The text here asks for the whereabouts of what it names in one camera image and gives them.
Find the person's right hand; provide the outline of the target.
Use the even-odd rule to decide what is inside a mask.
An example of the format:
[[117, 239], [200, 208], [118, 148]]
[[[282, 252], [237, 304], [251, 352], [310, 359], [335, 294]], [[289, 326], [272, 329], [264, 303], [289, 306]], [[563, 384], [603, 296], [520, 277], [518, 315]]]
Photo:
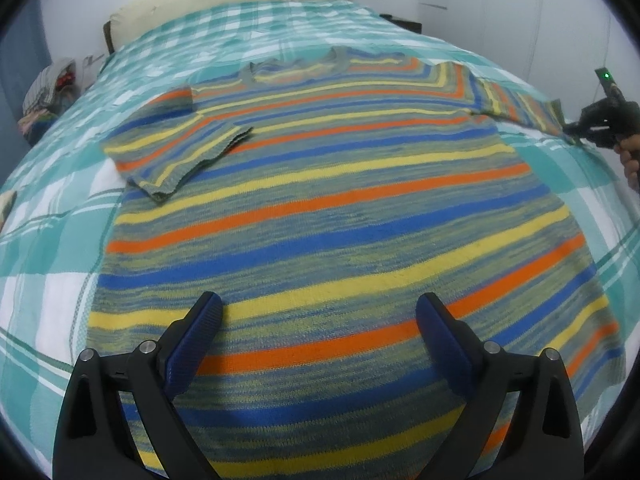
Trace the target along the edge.
[[635, 133], [626, 139], [620, 140], [614, 146], [614, 152], [620, 158], [623, 165], [624, 175], [628, 186], [639, 191], [639, 159], [637, 155], [640, 151], [640, 134]]

